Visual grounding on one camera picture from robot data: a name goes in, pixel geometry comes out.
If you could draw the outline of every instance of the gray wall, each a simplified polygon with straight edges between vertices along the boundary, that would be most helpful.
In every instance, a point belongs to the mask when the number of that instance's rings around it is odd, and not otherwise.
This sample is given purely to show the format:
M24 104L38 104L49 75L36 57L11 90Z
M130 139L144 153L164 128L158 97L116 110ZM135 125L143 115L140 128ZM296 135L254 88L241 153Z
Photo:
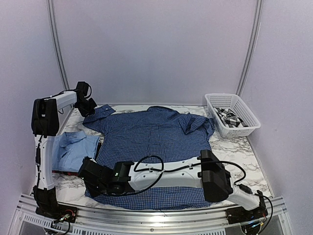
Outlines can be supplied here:
M255 0L55 0L71 87L110 104L204 104L235 93Z
M0 234L35 176L30 122L34 99L63 89L46 2L0 1Z
M267 0L242 95L262 127L250 140L296 235L313 228L313 5Z

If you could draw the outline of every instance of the white plastic basket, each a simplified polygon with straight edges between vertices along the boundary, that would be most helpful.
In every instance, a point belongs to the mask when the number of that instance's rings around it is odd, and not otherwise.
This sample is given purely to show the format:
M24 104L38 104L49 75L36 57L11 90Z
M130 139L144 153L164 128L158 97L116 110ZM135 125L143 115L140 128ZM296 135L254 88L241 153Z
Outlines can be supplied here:
M222 137L248 136L255 129L261 127L259 120L239 96L235 94L206 94L204 97L207 101L208 112L213 117L214 125ZM249 127L226 127L213 107L230 108Z

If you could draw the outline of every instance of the plaid shirt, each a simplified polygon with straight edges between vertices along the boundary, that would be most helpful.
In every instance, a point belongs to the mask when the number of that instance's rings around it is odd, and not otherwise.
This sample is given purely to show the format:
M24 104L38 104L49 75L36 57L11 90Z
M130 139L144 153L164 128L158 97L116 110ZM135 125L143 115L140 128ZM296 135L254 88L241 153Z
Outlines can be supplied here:
M148 155L160 156L164 162L183 161L211 149L213 120L192 114L180 114L165 107L154 106L147 111L111 115L115 110L104 105L86 117L87 128L105 135L97 162L114 168L116 162L137 162ZM157 163L147 159L146 163ZM93 198L130 210L180 210L208 207L202 188L152 188L144 193L124 197L99 195Z

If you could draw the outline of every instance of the light blue folded shirt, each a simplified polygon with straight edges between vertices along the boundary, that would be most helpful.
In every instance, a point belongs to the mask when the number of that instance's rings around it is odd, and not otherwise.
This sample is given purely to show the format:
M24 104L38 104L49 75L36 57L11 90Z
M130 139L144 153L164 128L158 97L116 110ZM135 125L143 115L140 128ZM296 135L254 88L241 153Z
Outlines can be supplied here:
M52 170L78 172L84 157L95 158L99 136L84 131L64 132L56 136L52 149Z

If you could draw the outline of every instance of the marble table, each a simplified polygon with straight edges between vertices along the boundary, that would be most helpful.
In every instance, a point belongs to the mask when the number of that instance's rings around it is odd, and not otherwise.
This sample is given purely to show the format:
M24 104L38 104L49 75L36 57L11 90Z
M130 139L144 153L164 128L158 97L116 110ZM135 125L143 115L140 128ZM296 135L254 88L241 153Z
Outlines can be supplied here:
M207 112L203 106L163 106L177 110L182 114L191 113L207 116ZM112 108L116 110L114 114L144 111L149 107L150 105L112 105ZM103 134L84 127L83 120L84 118L79 114L78 110L74 109L64 129L62 130L62 133L84 130L86 135L99 135L100 141L103 141ZM212 151L220 160L235 162L245 169L246 178L242 181L243 184L251 187L253 190L262 191L265 196L271 196L268 184L246 137L224 139L216 131L210 138L209 142L211 144ZM231 173L234 179L239 179L242 176L241 171L235 166L225 165L225 168ZM100 204L93 199L86 197L84 182L76 176L53 173L53 178L59 202L87 207L119 209L118 207L111 205ZM215 203L211 207L220 207L232 204L232 202L223 201Z

